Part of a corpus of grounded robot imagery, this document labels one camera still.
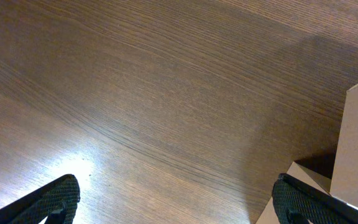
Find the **brown cardboard box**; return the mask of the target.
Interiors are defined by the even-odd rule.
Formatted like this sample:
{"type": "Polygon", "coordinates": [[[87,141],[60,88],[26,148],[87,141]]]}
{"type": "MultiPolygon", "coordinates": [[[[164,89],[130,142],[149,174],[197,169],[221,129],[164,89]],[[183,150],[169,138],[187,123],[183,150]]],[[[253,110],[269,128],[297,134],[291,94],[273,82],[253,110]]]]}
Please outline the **brown cardboard box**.
{"type": "MultiPolygon", "coordinates": [[[[358,210],[358,84],[346,92],[334,161],[319,156],[293,162],[285,174],[358,210]]],[[[280,223],[272,196],[257,221],[280,223]]]]}

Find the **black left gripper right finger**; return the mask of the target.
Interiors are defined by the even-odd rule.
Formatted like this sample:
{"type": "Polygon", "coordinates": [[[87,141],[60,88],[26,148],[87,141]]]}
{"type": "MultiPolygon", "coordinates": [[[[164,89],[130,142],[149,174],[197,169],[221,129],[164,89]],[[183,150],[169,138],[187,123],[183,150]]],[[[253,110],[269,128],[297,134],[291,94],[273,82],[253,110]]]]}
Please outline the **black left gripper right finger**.
{"type": "Polygon", "coordinates": [[[316,188],[281,173],[272,190],[281,224],[358,224],[358,210],[316,188]]]}

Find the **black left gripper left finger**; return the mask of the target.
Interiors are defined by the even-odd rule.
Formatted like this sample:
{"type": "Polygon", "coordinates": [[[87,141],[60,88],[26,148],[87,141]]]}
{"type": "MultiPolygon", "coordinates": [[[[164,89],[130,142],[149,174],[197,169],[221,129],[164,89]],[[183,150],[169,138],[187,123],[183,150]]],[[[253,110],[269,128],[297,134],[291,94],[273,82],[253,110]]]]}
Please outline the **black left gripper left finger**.
{"type": "Polygon", "coordinates": [[[65,174],[0,209],[0,223],[72,224],[80,202],[80,186],[65,174]]]}

